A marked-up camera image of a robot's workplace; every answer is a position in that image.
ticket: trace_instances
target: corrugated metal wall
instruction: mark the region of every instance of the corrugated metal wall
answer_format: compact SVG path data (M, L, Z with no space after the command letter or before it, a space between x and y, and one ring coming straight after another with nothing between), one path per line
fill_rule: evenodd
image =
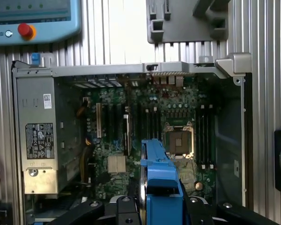
M159 61L199 62L229 52L253 56L254 209L281 223L274 188L273 131L281 128L281 0L231 0L229 41L147 43L145 0L82 0L83 32L53 45L0 48L0 199L17 200L10 66L32 52L53 52L59 66Z

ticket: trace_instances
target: emergency stop button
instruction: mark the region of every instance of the emergency stop button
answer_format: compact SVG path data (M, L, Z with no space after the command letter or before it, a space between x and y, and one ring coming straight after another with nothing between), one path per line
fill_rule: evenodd
M21 23L18 26L18 32L23 38L31 38L33 36L33 29L26 23Z

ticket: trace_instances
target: power supply label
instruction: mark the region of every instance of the power supply label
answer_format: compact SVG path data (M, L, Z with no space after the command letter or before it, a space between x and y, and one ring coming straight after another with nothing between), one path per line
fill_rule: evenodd
M26 125L27 159L54 158L53 123Z

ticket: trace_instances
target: green circuit board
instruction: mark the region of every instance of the green circuit board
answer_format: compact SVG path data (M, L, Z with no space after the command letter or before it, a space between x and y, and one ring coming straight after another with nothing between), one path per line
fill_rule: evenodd
M127 194L129 180L138 179L141 141L158 138L173 161L189 195L212 199L215 169L202 167L214 160L214 146L204 153L206 163L196 157L197 109L211 105L208 91L198 78L185 78L184 85L157 84L147 81L140 86L110 87L85 92L87 133L96 144L96 175L109 173L110 181L96 186L96 199L109 200ZM123 115L129 115L130 146L125 147L127 127ZM118 165L125 159L126 165ZM201 187L196 190L195 183Z

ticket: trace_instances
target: motherboard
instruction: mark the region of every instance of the motherboard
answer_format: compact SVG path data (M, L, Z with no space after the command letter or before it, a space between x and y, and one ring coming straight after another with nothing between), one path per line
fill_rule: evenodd
M214 114L210 92L199 77L152 77L122 87L87 90L86 137L94 145L94 198L126 195L139 179L141 141L159 139L189 195L214 200Z

